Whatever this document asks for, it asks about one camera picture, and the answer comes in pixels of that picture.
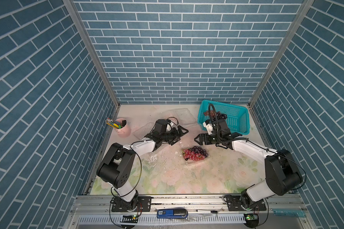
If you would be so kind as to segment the dark purple grape bunch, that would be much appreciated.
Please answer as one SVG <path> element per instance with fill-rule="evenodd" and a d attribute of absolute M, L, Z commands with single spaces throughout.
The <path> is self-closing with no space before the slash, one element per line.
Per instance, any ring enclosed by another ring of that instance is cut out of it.
<path fill-rule="evenodd" d="M 194 153 L 195 153 L 195 155 L 196 156 L 198 156 L 198 157 L 208 157 L 208 152 L 205 150 L 205 149 L 203 149 L 202 147 L 200 147 L 200 146 L 194 146 L 194 147 L 192 147 L 192 148 L 190 148 Z"/>

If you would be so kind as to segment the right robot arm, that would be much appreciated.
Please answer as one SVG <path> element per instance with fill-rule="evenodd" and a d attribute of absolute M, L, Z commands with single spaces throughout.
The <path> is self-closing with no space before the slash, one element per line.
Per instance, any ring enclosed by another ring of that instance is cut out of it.
<path fill-rule="evenodd" d="M 207 132 L 194 138 L 198 145 L 215 145 L 235 150 L 264 166 L 265 179 L 241 193 L 241 205 L 245 208 L 274 195 L 282 196 L 304 182 L 300 166 L 289 151 L 266 148 L 244 138 L 240 133 L 231 132 L 225 120 L 208 119 L 203 122 L 203 126 Z"/>

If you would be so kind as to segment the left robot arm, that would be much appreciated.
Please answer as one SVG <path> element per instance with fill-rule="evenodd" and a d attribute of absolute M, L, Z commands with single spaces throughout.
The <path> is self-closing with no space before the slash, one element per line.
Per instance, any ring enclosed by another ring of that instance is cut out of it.
<path fill-rule="evenodd" d="M 152 130 L 131 144 L 114 143 L 97 168 L 97 176 L 114 188 L 117 197 L 126 203 L 138 198 L 136 187 L 129 182 L 135 158 L 156 151 L 163 144 L 174 145 L 189 131 L 170 119 L 158 119 Z"/>

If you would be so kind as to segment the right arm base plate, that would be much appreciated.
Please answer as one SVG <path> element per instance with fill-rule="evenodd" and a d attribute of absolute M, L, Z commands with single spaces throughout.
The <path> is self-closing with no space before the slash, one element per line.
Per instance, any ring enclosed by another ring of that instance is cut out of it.
<path fill-rule="evenodd" d="M 224 195 L 223 201 L 229 211 L 265 211 L 267 210 L 264 200 L 254 202 L 240 195 Z"/>

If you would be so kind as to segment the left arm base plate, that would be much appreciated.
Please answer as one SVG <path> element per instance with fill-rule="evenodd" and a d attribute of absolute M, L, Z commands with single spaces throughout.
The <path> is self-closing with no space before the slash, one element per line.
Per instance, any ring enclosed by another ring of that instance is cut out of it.
<path fill-rule="evenodd" d="M 150 212 L 152 204 L 151 196 L 134 197 L 131 202 L 127 202 L 119 197 L 114 197 L 111 201 L 112 212 Z"/>

